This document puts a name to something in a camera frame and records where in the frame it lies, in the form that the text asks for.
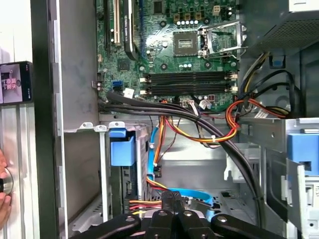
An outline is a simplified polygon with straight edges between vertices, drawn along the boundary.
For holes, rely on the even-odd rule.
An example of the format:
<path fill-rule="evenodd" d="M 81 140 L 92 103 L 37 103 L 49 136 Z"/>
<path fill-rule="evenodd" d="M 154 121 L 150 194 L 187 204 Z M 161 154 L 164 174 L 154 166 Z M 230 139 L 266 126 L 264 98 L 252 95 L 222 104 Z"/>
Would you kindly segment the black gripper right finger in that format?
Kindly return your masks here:
<path fill-rule="evenodd" d="M 281 235 L 227 214 L 218 214 L 205 225 L 199 215 L 186 210 L 179 191 L 174 192 L 177 221 L 183 239 L 282 239 Z"/>

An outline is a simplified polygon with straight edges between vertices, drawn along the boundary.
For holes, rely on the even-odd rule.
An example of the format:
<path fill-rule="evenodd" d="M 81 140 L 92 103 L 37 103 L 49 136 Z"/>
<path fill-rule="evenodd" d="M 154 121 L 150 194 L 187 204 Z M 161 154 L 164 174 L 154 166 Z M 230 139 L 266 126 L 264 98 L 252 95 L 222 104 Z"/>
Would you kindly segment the person hand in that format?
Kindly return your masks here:
<path fill-rule="evenodd" d="M 5 171 L 7 167 L 7 161 L 2 151 L 0 151 L 0 178 L 5 179 L 8 174 Z M 11 212 L 11 197 L 4 192 L 0 193 L 0 229 L 5 226 Z"/>

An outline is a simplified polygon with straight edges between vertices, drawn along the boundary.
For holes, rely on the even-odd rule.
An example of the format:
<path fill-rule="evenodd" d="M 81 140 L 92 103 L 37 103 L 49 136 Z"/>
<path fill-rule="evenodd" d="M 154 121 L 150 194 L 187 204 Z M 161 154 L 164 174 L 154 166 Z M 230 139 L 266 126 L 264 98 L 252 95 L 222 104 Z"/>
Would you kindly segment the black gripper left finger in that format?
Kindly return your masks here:
<path fill-rule="evenodd" d="M 163 192 L 161 208 L 151 217 L 122 214 L 72 236 L 73 239 L 169 239 L 173 225 L 173 191 Z"/>

